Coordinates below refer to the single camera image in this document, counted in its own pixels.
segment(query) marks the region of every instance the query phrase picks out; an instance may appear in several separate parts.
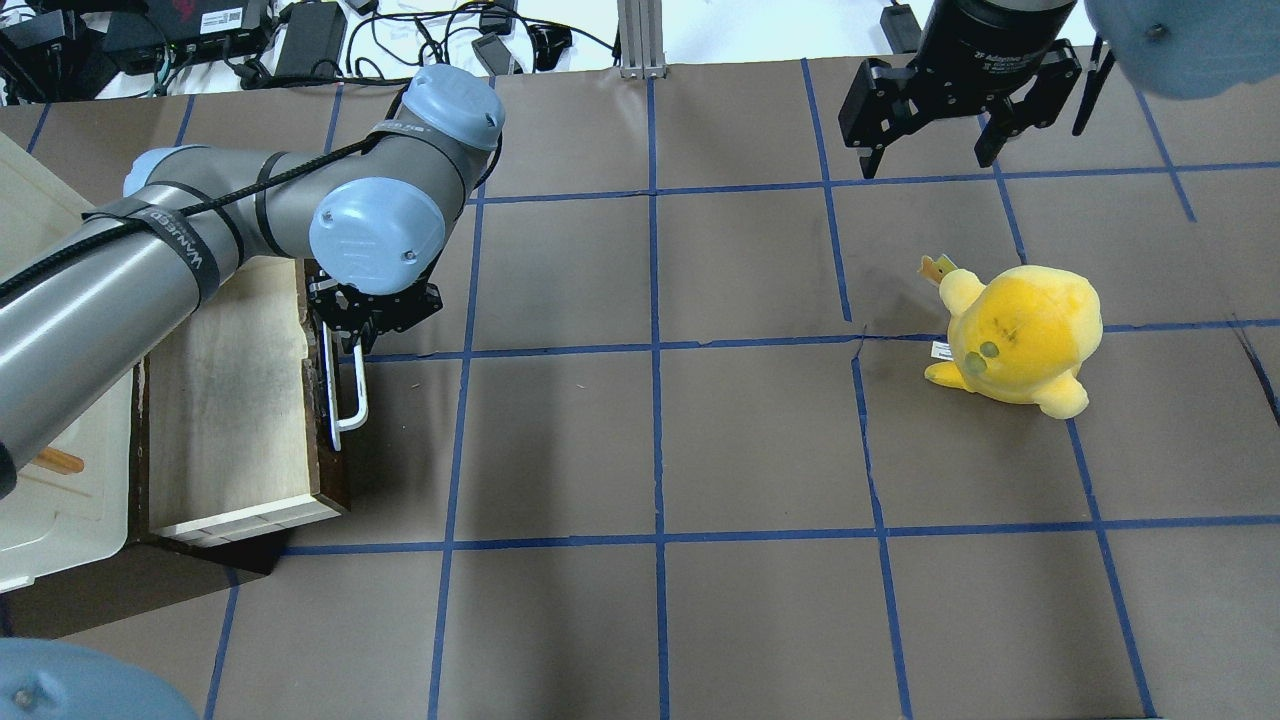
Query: wooden stick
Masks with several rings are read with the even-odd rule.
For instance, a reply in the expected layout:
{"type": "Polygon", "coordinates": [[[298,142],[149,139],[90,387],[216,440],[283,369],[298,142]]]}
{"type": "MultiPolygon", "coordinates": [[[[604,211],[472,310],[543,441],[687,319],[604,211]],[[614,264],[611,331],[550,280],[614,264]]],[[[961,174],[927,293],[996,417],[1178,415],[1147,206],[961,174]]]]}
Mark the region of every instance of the wooden stick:
{"type": "Polygon", "coordinates": [[[46,447],[32,462],[38,468],[52,470],[60,475],[74,475],[84,470],[84,461],[69,452],[46,447]]]}

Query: label sticker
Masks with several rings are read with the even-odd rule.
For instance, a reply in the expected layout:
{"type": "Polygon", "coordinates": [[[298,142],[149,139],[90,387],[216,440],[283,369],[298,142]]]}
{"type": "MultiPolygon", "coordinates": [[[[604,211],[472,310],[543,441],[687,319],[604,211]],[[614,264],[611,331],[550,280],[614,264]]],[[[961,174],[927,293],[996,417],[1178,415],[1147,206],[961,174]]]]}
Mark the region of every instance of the label sticker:
{"type": "Polygon", "coordinates": [[[241,18],[243,15],[244,10],[241,8],[205,13],[204,15],[200,15],[200,35],[223,29],[239,29],[241,18]]]}

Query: metal post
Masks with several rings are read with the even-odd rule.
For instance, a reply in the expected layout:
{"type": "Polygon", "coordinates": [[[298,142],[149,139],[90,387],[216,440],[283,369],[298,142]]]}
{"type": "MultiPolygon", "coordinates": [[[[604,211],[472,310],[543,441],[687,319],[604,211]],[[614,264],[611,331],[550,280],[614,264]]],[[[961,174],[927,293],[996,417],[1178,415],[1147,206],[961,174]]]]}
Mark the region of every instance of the metal post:
{"type": "Polygon", "coordinates": [[[622,77],[667,77],[662,51],[662,0],[618,0],[622,77]]]}

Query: yellow plush toy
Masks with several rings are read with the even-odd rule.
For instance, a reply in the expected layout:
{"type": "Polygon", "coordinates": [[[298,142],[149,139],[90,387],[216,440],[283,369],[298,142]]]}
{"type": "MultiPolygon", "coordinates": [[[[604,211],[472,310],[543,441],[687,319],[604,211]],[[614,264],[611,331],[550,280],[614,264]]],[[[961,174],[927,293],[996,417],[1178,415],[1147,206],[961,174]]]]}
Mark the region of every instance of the yellow plush toy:
{"type": "Polygon", "coordinates": [[[1089,404],[1075,379],[1102,341],[1098,293],[1075,273],[1021,265],[982,284],[943,255],[920,273],[938,282],[951,311],[947,342],[954,360],[924,377],[1004,402],[1039,405],[1051,418],[1074,418],[1089,404]]]}

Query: plush toy arm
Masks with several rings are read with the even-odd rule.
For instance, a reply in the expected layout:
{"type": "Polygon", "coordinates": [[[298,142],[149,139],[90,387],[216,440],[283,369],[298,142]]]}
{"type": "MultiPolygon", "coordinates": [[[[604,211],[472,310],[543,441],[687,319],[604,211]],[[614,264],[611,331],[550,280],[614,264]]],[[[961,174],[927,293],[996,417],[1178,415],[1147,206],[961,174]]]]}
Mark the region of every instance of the plush toy arm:
{"type": "Polygon", "coordinates": [[[973,392],[973,388],[965,384],[964,375],[960,374],[960,366],[950,360],[946,363],[934,363],[925,368],[924,379],[942,387],[954,387],[973,392]]]}
{"type": "Polygon", "coordinates": [[[960,315],[973,305],[974,300],[982,295],[987,286],[982,284],[978,275],[970,270],[951,270],[942,277],[938,293],[942,295],[942,304],[952,315],[960,315]]]}
{"type": "Polygon", "coordinates": [[[1041,406],[1046,415],[1055,420],[1075,418],[1089,405],[1089,393],[1071,373],[1062,373],[1032,396],[1032,402],[1041,406]]]}

